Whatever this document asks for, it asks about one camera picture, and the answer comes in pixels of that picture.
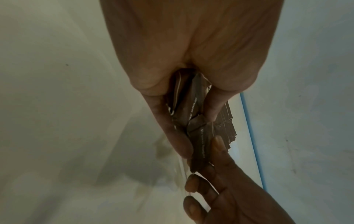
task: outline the brown sachet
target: brown sachet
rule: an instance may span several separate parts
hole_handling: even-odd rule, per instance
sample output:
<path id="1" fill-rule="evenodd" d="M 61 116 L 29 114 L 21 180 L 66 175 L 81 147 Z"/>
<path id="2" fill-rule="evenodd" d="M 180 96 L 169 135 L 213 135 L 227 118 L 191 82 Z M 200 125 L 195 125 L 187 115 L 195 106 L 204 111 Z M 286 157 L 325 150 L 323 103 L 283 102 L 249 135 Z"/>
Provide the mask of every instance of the brown sachet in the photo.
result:
<path id="1" fill-rule="evenodd" d="M 215 122 L 203 115 L 204 99 L 210 89 L 209 81 L 194 69 L 180 69 L 173 75 L 174 91 L 167 95 L 167 105 L 177 130 L 187 134 L 192 145 L 191 172 L 204 167 L 210 158 L 211 139 L 220 135 L 227 149 L 235 140 L 236 132 L 228 102 Z"/>

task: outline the brown sugar packet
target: brown sugar packet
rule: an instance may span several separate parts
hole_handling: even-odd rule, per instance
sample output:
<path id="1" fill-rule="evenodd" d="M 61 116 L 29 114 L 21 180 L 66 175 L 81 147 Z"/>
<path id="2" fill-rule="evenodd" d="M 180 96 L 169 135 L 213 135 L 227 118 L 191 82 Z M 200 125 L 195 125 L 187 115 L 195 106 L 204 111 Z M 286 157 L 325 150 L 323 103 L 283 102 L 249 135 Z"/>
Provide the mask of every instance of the brown sugar packet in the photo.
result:
<path id="1" fill-rule="evenodd" d="M 194 173 L 209 162 L 213 136 L 220 135 L 229 149 L 236 132 L 228 103 L 215 122 L 209 122 L 204 117 L 203 103 L 210 83 L 201 73 L 194 69 L 180 69 L 174 74 L 173 82 L 173 94 L 169 94 L 166 101 L 175 128 L 185 132 L 193 145 L 190 169 Z"/>

